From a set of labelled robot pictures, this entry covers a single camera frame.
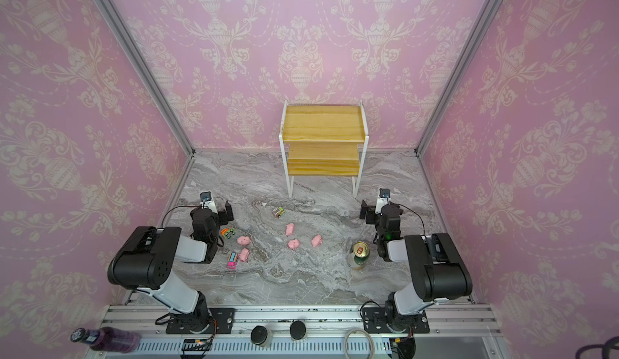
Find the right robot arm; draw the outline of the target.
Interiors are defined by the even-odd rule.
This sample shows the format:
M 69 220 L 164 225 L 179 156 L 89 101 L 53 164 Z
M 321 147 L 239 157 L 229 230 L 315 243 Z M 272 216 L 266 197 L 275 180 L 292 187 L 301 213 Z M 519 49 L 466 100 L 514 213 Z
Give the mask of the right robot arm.
M 472 294 L 472 277 L 448 233 L 401 234 L 400 206 L 388 199 L 361 203 L 359 218 L 376 230 L 375 245 L 386 262 L 406 262 L 410 281 L 385 301 L 384 320 L 394 332 L 415 329 L 425 310 Z

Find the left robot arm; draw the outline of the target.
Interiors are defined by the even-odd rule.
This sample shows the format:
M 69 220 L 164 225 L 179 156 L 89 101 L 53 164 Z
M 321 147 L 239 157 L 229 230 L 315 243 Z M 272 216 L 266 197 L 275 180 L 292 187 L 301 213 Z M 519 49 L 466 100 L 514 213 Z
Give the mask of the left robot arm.
M 232 307 L 210 308 L 206 296 L 173 270 L 175 261 L 210 264 L 223 247 L 220 228 L 234 220 L 230 203 L 218 210 L 210 195 L 190 212 L 193 233 L 180 227 L 140 226 L 112 258 L 108 281 L 129 291 L 145 294 L 167 307 L 155 324 L 168 334 L 230 334 L 235 321 Z

